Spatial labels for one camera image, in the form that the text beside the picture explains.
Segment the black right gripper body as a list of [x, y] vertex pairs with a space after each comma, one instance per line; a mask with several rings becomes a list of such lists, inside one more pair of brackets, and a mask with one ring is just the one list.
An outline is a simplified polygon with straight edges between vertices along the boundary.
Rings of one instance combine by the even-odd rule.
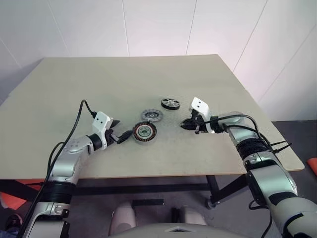
[[192, 110], [191, 111], [191, 122], [195, 126], [195, 133], [207, 133], [208, 130], [206, 128], [206, 123], [202, 117], [202, 115], [196, 111]]

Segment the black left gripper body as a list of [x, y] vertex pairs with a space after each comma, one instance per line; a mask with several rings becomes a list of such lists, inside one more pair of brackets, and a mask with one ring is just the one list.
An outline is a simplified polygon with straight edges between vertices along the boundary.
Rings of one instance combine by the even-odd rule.
[[114, 134], [113, 130], [110, 128], [106, 130], [106, 146], [109, 147], [111, 144], [116, 143], [118, 137]]

